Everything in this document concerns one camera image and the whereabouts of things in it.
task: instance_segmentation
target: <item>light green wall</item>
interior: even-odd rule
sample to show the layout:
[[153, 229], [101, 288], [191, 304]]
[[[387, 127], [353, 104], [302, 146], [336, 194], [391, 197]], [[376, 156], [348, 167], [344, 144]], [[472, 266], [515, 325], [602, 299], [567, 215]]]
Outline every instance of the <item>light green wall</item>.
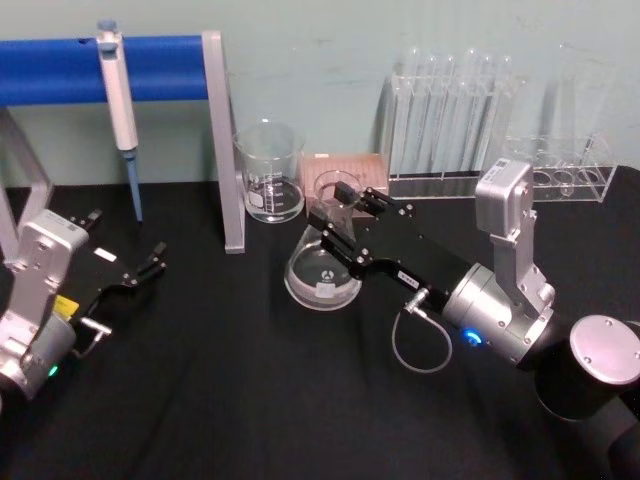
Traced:
[[[404, 48], [475, 46], [511, 55], [532, 76], [513, 133], [535, 131], [546, 79], [569, 65], [579, 73], [579, 133], [603, 130], [620, 163], [640, 166], [639, 13], [634, 0], [5, 0], [0, 39], [90, 36], [99, 18], [128, 35], [219, 29], [238, 127], [275, 118], [298, 128], [308, 150], [342, 152], [370, 148], [384, 77]], [[141, 181], [210, 177], [204, 102], [135, 108]], [[13, 111], [55, 183], [125, 180], [106, 105]]]

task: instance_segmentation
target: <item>blue led light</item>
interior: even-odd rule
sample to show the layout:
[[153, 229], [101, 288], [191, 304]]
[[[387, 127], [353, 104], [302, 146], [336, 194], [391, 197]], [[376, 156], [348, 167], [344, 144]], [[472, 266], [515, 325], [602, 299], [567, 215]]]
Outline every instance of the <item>blue led light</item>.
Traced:
[[469, 342], [472, 347], [477, 347], [482, 344], [482, 337], [474, 330], [465, 330], [462, 332], [462, 336]]

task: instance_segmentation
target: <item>glassware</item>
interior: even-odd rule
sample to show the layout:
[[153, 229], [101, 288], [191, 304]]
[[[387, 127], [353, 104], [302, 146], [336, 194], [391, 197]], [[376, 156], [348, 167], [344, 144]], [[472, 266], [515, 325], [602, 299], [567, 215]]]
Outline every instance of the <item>glassware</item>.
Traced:
[[[344, 182], [356, 192], [362, 186], [356, 177], [340, 170], [324, 172], [314, 183], [315, 206], [339, 229], [354, 238], [353, 207], [333, 197], [337, 182]], [[352, 278], [347, 268], [320, 245], [322, 234], [308, 226], [289, 258], [284, 283], [291, 296], [313, 310], [336, 310], [349, 304], [360, 291], [362, 282]]]
[[242, 157], [244, 204], [247, 212], [265, 223], [281, 223], [304, 206], [298, 185], [302, 138], [283, 123], [263, 120], [233, 138]]

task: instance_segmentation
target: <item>yellow label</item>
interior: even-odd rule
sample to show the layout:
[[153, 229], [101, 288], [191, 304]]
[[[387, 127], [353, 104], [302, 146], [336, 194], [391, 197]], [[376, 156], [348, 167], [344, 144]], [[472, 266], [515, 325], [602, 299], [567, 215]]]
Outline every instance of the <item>yellow label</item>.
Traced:
[[55, 303], [53, 304], [53, 311], [65, 318], [71, 318], [71, 316], [76, 313], [79, 306], [79, 303], [63, 297], [62, 295], [58, 295]]

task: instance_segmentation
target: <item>black tablecloth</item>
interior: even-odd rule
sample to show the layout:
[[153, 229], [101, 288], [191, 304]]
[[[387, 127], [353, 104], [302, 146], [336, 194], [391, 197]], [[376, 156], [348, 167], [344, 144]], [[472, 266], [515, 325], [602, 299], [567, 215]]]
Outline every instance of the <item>black tablecloth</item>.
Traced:
[[[62, 214], [104, 210], [94, 241], [131, 263], [158, 240], [169, 269], [107, 311], [115, 333], [68, 360], [27, 410], [0, 422], [0, 477], [15, 479], [596, 479], [589, 439], [547, 414], [531, 377], [454, 342], [442, 373], [393, 357], [407, 292], [372, 278], [333, 313], [291, 299], [284, 264], [305, 223], [247, 221], [247, 252], [224, 254], [215, 184], [59, 187]], [[640, 172], [620, 168], [604, 204], [536, 206], [536, 263], [575, 318], [640, 313]], [[418, 204], [436, 241], [490, 265], [470, 200]], [[9, 275], [0, 278], [2, 297]], [[399, 343], [437, 361], [441, 339], [406, 322]]]

